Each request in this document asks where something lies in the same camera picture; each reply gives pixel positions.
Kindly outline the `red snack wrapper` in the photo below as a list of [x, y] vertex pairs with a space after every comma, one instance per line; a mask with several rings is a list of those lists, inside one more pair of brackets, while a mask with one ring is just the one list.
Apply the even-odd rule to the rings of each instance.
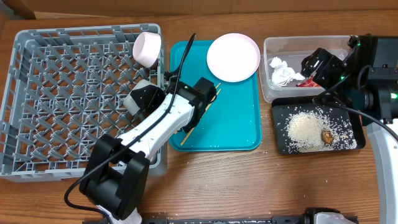
[[315, 83], [313, 78], [309, 78], [296, 84], [296, 87], [319, 87], [319, 84]]

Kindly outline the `grey bowl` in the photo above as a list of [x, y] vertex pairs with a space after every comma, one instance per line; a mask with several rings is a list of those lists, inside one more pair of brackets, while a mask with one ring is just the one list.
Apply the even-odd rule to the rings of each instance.
[[131, 115], [135, 115], [141, 109], [141, 107], [137, 104], [137, 101], [131, 96], [131, 93], [134, 90], [139, 90], [148, 85], [153, 85], [153, 83], [147, 80], [140, 80], [138, 84], [130, 91], [130, 93], [123, 99], [123, 105]]

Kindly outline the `white tissue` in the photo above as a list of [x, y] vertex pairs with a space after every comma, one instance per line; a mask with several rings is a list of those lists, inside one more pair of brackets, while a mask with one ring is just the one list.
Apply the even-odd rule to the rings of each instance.
[[274, 57], [270, 64], [273, 69], [271, 75], [271, 83], [275, 86], [284, 87], [287, 86], [291, 81], [303, 81], [305, 79], [300, 73], [296, 73], [292, 67], [287, 65], [285, 60], [281, 60], [279, 57]]

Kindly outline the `white shallow bowl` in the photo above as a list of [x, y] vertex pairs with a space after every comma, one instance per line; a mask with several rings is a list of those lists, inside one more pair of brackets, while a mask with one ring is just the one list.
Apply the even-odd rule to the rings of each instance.
[[153, 32], [142, 32], [138, 35], [133, 48], [133, 59], [149, 68], [155, 64], [161, 50], [161, 36]]

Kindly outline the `brown food lump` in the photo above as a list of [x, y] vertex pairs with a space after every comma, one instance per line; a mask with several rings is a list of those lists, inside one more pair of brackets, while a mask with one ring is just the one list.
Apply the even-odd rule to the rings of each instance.
[[334, 137], [333, 137], [331, 131], [329, 131], [329, 130], [322, 131], [321, 132], [321, 140], [325, 144], [331, 144], [334, 141]]

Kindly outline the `large white plate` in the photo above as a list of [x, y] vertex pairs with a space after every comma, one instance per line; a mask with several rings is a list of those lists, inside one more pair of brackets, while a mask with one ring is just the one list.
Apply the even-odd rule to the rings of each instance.
[[229, 33], [218, 37], [210, 45], [206, 62], [210, 72], [224, 82], [241, 82], [258, 69], [261, 59], [259, 47], [252, 38]]

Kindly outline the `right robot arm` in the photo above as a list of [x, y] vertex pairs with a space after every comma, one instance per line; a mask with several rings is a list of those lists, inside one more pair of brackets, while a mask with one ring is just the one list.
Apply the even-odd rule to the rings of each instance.
[[352, 35], [344, 60], [318, 48], [301, 62], [301, 74], [324, 91], [313, 98], [359, 115], [374, 154], [380, 223], [397, 223], [397, 37]]

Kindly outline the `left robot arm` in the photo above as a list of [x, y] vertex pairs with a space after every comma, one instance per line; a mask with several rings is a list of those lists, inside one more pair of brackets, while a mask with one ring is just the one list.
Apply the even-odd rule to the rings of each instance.
[[189, 132], [216, 98], [213, 82], [173, 83], [160, 105], [138, 126], [94, 145], [79, 190], [110, 223], [140, 223], [137, 206], [144, 194], [150, 162], [177, 131]]

